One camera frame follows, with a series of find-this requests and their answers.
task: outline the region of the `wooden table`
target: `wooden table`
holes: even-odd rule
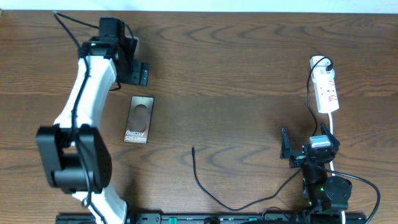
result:
[[[335,167],[380,188],[373,223],[397,222],[395,15],[65,13],[93,24],[100,16],[122,19],[140,38],[137,58],[151,65],[147,88],[123,85],[108,95],[101,127],[112,181],[133,207],[226,212],[197,187],[192,144],[202,184],[222,202],[240,207],[272,195],[295,172],[279,159],[282,127],[297,145],[313,131],[305,85],[309,59],[321,54],[333,59],[340,100]],[[96,35],[66,23],[79,41]],[[35,144],[37,128],[53,123],[75,81],[73,42],[50,11],[4,11],[0,68],[0,223],[53,223],[59,212],[85,212],[49,187]],[[123,142],[132,95],[155,97],[146,146]],[[375,199],[372,188],[354,180],[349,211],[369,215]],[[277,198],[243,212],[307,205],[300,174]]]

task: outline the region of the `power strip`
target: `power strip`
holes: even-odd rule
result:
[[[323,57],[320,55],[312,57],[310,60],[311,68]],[[335,70],[326,71],[326,67],[330,64],[331,61],[329,59],[323,59],[313,69],[311,74],[319,113],[331,113],[339,108],[334,80]]]

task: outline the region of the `green component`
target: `green component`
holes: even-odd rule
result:
[[[174,217],[169,218],[169,224],[177,224],[177,218]]]

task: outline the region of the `white backdrop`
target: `white backdrop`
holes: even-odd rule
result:
[[[398,0],[0,0],[0,8],[3,10],[398,13]]]

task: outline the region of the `white power cord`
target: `white power cord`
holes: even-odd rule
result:
[[[329,130],[330,134],[333,134],[333,118],[331,117],[331,113],[329,115]],[[335,171],[335,167],[333,166],[333,161],[329,162],[330,170]],[[346,224],[346,213],[344,211],[341,212],[341,224]]]

